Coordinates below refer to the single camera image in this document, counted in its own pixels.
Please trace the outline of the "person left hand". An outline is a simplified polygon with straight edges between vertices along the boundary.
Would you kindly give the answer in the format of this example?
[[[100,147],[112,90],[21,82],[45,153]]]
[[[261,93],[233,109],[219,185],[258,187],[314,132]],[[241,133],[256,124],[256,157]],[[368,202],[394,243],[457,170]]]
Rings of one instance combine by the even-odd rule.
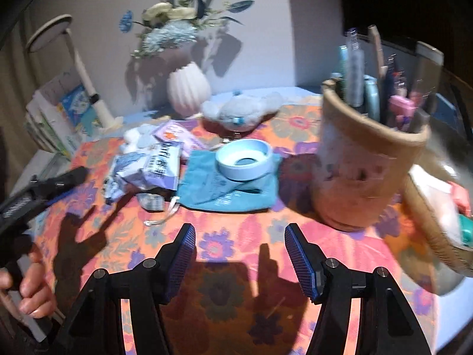
[[[32,244],[28,256],[30,266],[19,287],[22,301],[18,307],[7,295],[7,289],[12,286],[13,280],[5,268],[1,269],[1,303],[17,321],[23,321],[24,315],[35,319],[51,317],[57,307],[54,293],[46,283],[43,255],[36,244]]]

